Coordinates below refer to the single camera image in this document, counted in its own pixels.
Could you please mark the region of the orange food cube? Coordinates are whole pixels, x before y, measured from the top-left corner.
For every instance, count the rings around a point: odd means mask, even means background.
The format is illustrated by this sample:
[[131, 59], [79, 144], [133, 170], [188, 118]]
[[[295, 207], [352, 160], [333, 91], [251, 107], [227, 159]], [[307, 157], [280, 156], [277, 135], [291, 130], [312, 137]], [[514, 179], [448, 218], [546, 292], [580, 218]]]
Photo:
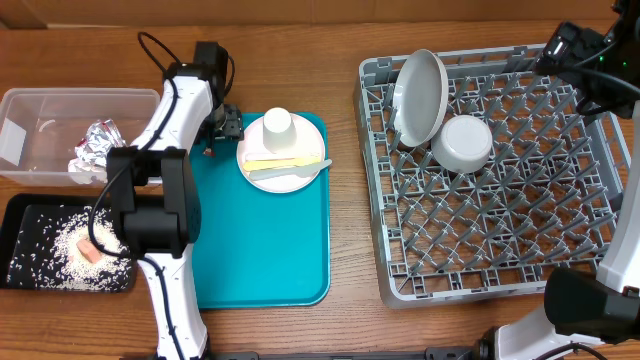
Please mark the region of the orange food cube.
[[76, 247], [83, 258], [91, 264], [98, 263], [102, 258], [101, 252], [87, 239], [78, 240]]

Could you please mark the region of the grey round plate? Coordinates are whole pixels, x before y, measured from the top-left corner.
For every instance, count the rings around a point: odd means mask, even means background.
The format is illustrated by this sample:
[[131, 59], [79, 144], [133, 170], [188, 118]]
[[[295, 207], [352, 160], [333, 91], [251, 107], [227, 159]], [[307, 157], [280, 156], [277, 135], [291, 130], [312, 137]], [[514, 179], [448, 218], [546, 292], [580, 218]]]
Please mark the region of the grey round plate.
[[440, 58], [426, 49], [412, 53], [400, 69], [392, 98], [394, 127], [403, 145], [417, 147], [434, 137], [448, 95], [448, 75]]

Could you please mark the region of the silver foil wrapper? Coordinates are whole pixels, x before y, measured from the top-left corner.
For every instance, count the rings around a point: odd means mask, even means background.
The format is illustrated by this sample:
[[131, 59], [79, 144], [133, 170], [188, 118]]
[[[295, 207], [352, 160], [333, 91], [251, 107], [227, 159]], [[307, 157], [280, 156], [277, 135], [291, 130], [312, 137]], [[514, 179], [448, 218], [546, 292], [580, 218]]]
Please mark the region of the silver foil wrapper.
[[91, 124], [85, 137], [75, 146], [76, 158], [85, 165], [105, 168], [112, 148], [125, 147], [126, 142], [112, 119]]

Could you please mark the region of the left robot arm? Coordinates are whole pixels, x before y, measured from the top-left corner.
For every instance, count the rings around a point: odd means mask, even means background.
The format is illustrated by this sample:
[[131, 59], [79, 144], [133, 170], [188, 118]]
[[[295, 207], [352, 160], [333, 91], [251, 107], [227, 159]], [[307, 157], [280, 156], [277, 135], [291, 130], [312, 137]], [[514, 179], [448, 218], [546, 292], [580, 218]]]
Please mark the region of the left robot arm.
[[193, 145], [241, 141], [242, 115], [227, 105], [235, 64], [216, 42], [199, 42], [190, 62], [175, 58], [161, 69], [164, 93], [143, 132], [107, 155], [114, 231], [146, 278], [155, 314], [157, 359], [209, 359], [193, 275], [201, 205], [189, 160]]

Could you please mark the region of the white paper cup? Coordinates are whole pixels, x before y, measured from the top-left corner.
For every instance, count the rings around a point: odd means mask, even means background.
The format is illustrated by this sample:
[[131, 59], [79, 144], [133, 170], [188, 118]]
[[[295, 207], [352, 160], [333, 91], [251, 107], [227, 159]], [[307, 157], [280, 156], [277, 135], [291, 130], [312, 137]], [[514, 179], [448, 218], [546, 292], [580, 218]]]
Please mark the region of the white paper cup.
[[269, 109], [263, 116], [263, 145], [277, 153], [293, 148], [297, 134], [291, 113], [281, 107]]

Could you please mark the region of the white napkin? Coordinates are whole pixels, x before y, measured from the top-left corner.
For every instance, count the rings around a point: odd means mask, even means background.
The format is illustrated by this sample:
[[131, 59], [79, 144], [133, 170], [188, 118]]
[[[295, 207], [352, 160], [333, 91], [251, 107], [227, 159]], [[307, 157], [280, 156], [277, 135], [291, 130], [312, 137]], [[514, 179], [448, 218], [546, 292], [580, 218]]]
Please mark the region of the white napkin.
[[70, 178], [78, 184], [98, 184], [107, 182], [106, 170], [101, 166], [91, 165], [79, 158], [68, 162]]

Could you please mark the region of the white rice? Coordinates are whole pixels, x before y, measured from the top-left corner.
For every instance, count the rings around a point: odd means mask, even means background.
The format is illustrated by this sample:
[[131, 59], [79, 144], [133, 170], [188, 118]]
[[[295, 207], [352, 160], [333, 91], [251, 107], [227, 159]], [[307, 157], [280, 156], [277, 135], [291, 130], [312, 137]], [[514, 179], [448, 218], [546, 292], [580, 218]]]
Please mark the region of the white rice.
[[96, 264], [76, 242], [88, 237], [89, 205], [29, 205], [9, 257], [5, 286], [13, 289], [118, 293], [129, 290], [135, 269], [129, 259], [102, 254]]

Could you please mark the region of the red sauce packet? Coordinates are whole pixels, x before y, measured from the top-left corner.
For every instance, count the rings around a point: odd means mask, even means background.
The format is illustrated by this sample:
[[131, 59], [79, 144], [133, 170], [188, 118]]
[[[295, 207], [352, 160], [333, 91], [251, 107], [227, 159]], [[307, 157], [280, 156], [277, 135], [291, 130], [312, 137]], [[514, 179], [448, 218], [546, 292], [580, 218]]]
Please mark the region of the red sauce packet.
[[214, 156], [215, 156], [215, 151], [214, 151], [211, 147], [206, 147], [206, 148], [203, 150], [203, 154], [204, 154], [205, 156], [214, 157]]

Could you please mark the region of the white small bowl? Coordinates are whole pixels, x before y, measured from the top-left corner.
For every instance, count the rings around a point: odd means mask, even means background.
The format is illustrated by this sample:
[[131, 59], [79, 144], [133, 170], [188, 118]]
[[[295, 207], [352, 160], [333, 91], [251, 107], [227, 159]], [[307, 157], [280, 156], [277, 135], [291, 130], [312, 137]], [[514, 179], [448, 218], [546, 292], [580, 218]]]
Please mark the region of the white small bowl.
[[482, 120], [459, 115], [449, 119], [431, 141], [436, 162], [456, 173], [473, 173], [488, 161], [493, 136]]

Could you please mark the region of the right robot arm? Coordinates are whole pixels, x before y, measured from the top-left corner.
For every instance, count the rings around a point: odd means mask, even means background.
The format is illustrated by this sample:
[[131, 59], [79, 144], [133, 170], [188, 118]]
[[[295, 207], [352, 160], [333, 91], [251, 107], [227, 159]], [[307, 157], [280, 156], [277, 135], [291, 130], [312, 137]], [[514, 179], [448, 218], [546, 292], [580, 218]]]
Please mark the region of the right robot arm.
[[[618, 18], [606, 34], [561, 23], [533, 70], [557, 76], [582, 94], [576, 112], [587, 125], [598, 115], [639, 119], [639, 4], [616, 1]], [[557, 267], [542, 306], [517, 322], [493, 328], [465, 353], [467, 359], [562, 359], [639, 337], [639, 160], [632, 159], [623, 194], [616, 197], [612, 240], [592, 271]]]

